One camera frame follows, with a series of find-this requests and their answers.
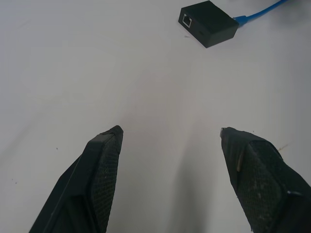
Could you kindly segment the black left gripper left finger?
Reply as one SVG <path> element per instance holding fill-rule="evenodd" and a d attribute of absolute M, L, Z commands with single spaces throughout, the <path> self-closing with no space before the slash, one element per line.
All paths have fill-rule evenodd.
<path fill-rule="evenodd" d="M 122 140 L 119 125 L 91 139 L 58 179 L 29 233 L 106 233 Z"/>

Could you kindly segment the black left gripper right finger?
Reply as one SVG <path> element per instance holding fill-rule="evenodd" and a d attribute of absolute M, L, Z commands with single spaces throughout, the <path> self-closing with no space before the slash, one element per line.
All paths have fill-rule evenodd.
<path fill-rule="evenodd" d="M 311 233 L 311 186 L 269 141 L 222 128 L 231 185 L 253 233 Z"/>

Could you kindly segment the small black network box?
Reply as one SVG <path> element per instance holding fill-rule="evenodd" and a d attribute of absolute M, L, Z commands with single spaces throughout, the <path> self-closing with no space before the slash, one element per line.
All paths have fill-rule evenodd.
<path fill-rule="evenodd" d="M 239 24 L 211 1 L 181 8 L 178 22 L 205 48 L 234 37 Z"/>

